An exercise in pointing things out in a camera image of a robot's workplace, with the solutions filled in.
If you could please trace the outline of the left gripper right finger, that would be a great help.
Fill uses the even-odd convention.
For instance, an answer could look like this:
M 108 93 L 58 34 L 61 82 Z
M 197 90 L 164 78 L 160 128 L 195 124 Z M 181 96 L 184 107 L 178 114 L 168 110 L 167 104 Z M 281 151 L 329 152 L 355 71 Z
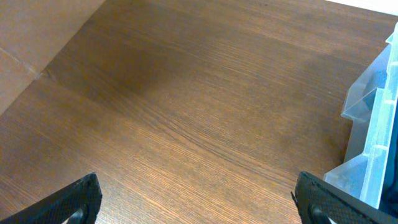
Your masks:
M 308 172 L 299 173 L 291 196 L 302 223 L 397 223 L 397 215 L 378 210 Z

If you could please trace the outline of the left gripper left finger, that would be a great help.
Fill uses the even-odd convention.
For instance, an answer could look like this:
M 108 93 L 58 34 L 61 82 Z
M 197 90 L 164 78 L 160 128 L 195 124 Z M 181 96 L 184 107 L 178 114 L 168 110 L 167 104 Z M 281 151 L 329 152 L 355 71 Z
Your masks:
M 94 223 L 101 201 L 97 175 L 90 173 L 1 223 Z

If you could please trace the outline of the teal blue shirt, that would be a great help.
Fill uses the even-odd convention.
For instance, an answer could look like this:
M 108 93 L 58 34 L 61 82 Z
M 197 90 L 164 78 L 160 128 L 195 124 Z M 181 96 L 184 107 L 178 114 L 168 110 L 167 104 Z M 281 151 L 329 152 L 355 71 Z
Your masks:
M 394 116 L 379 209 L 397 218 L 397 110 Z

